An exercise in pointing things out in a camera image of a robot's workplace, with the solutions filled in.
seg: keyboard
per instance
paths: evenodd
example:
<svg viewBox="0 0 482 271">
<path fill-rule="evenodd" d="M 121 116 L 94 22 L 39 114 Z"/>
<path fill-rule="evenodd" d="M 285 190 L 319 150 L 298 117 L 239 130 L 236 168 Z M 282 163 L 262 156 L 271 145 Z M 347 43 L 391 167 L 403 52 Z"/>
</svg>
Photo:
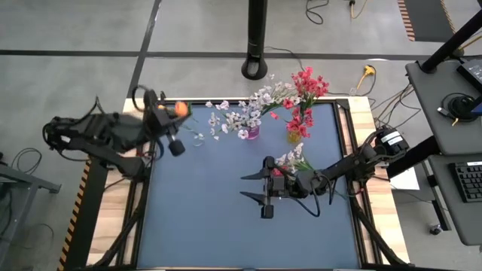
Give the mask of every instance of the keyboard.
<svg viewBox="0 0 482 271">
<path fill-rule="evenodd" d="M 482 202 L 482 162 L 449 164 L 463 202 Z"/>
</svg>

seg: floor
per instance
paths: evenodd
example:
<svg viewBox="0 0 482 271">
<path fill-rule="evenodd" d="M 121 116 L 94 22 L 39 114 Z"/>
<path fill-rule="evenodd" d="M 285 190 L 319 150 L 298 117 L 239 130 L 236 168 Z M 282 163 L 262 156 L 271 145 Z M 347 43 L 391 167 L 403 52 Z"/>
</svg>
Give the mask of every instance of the floor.
<svg viewBox="0 0 482 271">
<path fill-rule="evenodd" d="M 456 29 L 480 10 L 476 0 L 445 3 Z M 106 111 L 121 111 L 129 85 L 138 82 L 170 97 L 247 96 L 268 84 L 267 79 L 248 81 L 240 74 L 243 59 L 235 53 L 246 51 L 247 6 L 247 1 L 239 0 L 0 0 L 0 150 L 9 162 L 22 148 L 38 148 L 44 159 L 35 175 L 63 185 L 58 195 L 40 192 L 37 196 L 26 229 L 17 240 L 33 249 L 13 247 L 8 270 L 56 268 L 84 167 L 49 151 L 41 139 L 42 126 L 56 115 L 81 116 L 95 95 Z M 303 59 L 303 65 L 324 76 L 331 92 L 348 93 L 364 65 L 371 64 L 377 69 L 377 83 L 369 96 L 383 101 L 407 85 L 404 66 L 415 60 L 413 56 L 427 56 L 441 45 L 409 41 L 396 0 L 369 0 L 364 13 L 353 21 L 347 2 L 332 0 L 321 9 L 325 20 L 321 26 L 305 17 L 304 6 L 304 0 L 270 1 L 265 45 L 318 53 L 314 59 Z M 148 40 L 146 26 L 153 8 L 156 20 Z M 9 56 L 6 50 L 62 50 L 67 52 L 60 54 L 69 56 L 48 56 L 48 52 L 44 52 L 47 56 Z M 137 57 L 140 50 L 163 53 L 163 57 L 142 62 Z M 101 51 L 114 53 L 99 56 Z M 185 56 L 178 52 L 198 53 Z M 206 52 L 233 54 L 202 54 Z M 482 42 L 466 52 L 482 54 Z M 380 54 L 404 60 L 365 60 Z M 295 59 L 268 59 L 267 64 L 269 73 L 284 81 L 299 70 Z M 369 86 L 365 82 L 360 92 L 365 93 Z M 418 106 L 415 95 L 406 101 Z M 411 112 L 397 108 L 390 123 L 401 123 Z M 412 146 L 431 135 L 422 113 L 400 130 Z M 428 234 L 428 225 L 436 222 L 429 204 L 400 191 L 395 192 L 395 201 L 413 263 L 480 269 L 479 248 L 465 247 L 453 231 Z M 38 223 L 52 226 L 52 241 Z"/>
</svg>

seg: wooden table frame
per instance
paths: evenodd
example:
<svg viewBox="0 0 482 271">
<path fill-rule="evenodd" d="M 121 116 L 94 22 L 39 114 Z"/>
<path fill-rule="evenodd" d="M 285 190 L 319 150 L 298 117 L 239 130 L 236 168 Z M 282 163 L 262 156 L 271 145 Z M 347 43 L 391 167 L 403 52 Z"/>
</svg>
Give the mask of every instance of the wooden table frame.
<svg viewBox="0 0 482 271">
<path fill-rule="evenodd" d="M 222 100 L 222 98 L 184 100 L 204 102 L 219 99 Z M 226 99 L 237 101 L 246 98 Z M 136 101 L 139 106 L 142 105 L 141 99 Z M 342 132 L 340 144 L 344 155 L 351 154 L 353 148 L 360 145 L 374 131 L 375 125 L 366 97 L 323 97 L 320 102 L 329 102 L 337 109 L 334 115 L 340 126 L 339 130 Z M 142 117 L 142 113 L 134 109 L 130 99 L 124 103 L 123 112 Z M 132 150 L 125 153 L 125 156 L 135 154 L 135 150 Z M 376 175 L 387 177 L 384 169 L 376 169 Z M 105 186 L 119 179 L 121 179 L 121 175 L 117 170 L 108 172 L 97 159 L 86 162 L 60 256 L 59 271 L 97 262 L 121 231 L 122 225 L 126 223 L 127 214 L 132 214 L 133 209 L 137 206 L 142 184 L 124 181 L 104 192 Z M 408 263 L 407 249 L 389 182 L 372 178 L 367 183 L 365 192 L 357 196 L 357 200 L 389 247 L 398 257 Z M 387 263 L 363 225 L 359 221 L 354 221 L 353 226 L 355 235 L 361 233 L 362 238 L 362 242 L 357 245 L 360 262 Z M 111 264 L 137 262 L 136 249 L 138 246 L 133 244 L 139 242 L 140 234 L 135 234 L 135 232 L 136 226 L 131 230 L 127 242 L 124 244 L 124 254 L 116 257 Z"/>
</svg>

